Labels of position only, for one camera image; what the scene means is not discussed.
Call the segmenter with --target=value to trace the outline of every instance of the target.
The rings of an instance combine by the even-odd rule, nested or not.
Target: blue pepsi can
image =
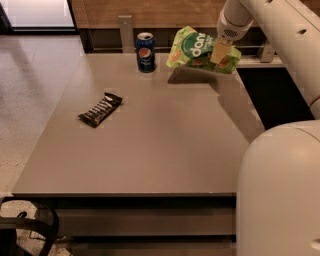
[[[136,40],[136,51],[138,68],[141,72],[147,73],[155,70],[155,40],[148,32],[138,34]]]

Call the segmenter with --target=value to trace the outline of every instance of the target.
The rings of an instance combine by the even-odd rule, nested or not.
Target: black panel
[[[314,120],[285,68],[238,69],[238,73],[265,129],[305,120]]]

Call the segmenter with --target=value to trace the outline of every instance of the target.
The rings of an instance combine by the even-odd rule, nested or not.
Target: concrete floor
[[[19,178],[83,57],[79,36],[0,36],[0,196]],[[17,203],[3,208],[2,216],[33,210]],[[42,244],[22,231],[19,241],[35,255]],[[50,255],[70,255],[64,247],[55,245]]]

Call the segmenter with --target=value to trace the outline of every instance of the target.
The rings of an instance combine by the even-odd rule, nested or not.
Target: metal bracket
[[[133,28],[132,28],[132,16],[120,15],[118,16],[121,44],[123,53],[135,53]]]
[[[270,63],[273,61],[275,50],[270,44],[269,40],[266,39],[264,44],[259,48],[257,56],[259,60],[263,63]]]

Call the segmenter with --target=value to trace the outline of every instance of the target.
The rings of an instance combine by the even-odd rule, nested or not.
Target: green chip bag
[[[214,48],[215,38],[204,33],[198,33],[192,27],[180,29],[175,38],[167,59],[167,66],[178,68],[185,65],[193,68],[231,74],[237,67],[241,52],[235,47],[217,65],[210,62]]]

